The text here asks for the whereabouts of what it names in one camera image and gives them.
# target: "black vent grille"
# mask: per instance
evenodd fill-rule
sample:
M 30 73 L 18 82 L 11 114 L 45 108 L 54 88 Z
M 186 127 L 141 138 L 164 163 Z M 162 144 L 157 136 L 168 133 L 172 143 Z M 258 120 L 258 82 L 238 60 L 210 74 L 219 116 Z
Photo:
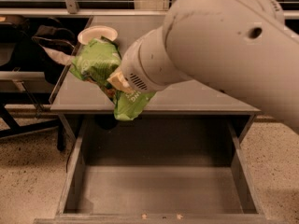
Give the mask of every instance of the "black vent grille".
M 131 81 L 140 89 L 140 90 L 147 90 L 147 85 L 142 81 L 141 78 L 139 78 L 135 74 L 130 74 Z

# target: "open drawer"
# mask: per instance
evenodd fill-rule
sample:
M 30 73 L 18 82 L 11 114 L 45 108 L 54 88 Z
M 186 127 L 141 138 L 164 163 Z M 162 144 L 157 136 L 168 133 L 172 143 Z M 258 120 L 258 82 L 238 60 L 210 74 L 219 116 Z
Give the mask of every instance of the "open drawer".
M 86 117 L 55 222 L 36 223 L 270 223 L 233 127 L 143 115 L 103 129 Z

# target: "crumpled green package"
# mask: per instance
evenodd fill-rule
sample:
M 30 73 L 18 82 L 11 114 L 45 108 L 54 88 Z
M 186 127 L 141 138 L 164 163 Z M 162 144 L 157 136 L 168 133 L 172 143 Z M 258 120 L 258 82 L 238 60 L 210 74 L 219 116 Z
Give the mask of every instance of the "crumpled green package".
M 143 111 L 155 92 L 125 93 L 118 91 L 107 81 L 110 74 L 121 64 L 116 44 L 105 37 L 90 41 L 72 62 L 70 72 L 80 80 L 97 84 L 113 102 L 117 120 L 133 120 Z

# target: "green bag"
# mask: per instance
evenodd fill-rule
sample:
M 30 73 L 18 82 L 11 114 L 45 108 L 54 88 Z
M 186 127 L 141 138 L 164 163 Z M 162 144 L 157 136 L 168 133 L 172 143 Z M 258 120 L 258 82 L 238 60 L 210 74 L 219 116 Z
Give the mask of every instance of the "green bag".
M 105 37 L 90 41 L 73 60 L 70 72 L 80 80 L 97 84 L 114 103 L 117 120 L 133 120 L 143 111 L 155 92 L 125 93 L 118 91 L 107 81 L 110 74 L 121 65 L 121 56 L 116 44 Z

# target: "screw hole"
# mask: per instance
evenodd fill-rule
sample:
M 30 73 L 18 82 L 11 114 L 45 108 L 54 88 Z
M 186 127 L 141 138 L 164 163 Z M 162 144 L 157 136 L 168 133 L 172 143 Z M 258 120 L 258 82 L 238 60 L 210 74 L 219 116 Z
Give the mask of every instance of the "screw hole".
M 249 38 L 256 39 L 261 35 L 262 32 L 263 32 L 263 30 L 261 27 L 253 28 L 249 31 Z

